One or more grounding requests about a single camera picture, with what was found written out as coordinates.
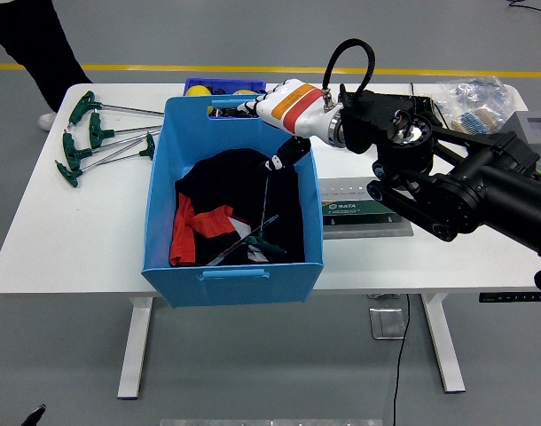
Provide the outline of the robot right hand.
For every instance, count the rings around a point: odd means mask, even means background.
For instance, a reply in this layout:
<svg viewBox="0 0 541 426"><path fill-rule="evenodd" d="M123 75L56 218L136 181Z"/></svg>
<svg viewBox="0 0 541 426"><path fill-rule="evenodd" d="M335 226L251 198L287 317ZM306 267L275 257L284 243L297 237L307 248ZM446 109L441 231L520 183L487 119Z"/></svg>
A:
<svg viewBox="0 0 541 426"><path fill-rule="evenodd" d="M342 104L335 104L328 89L319 89L297 79L287 80L263 95L238 106L241 113L261 118L283 130L290 138L262 164L268 171L296 164L319 138L333 147L344 147L341 127Z"/></svg>

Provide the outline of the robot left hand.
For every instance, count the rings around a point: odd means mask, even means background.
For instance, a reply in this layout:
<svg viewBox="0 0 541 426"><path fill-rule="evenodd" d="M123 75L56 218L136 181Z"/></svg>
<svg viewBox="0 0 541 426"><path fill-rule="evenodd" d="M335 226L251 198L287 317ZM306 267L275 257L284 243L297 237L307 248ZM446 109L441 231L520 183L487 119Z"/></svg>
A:
<svg viewBox="0 0 541 426"><path fill-rule="evenodd" d="M41 404L26 417L26 419L22 422L21 426L36 426L42 419L45 412L46 405Z"/></svg>

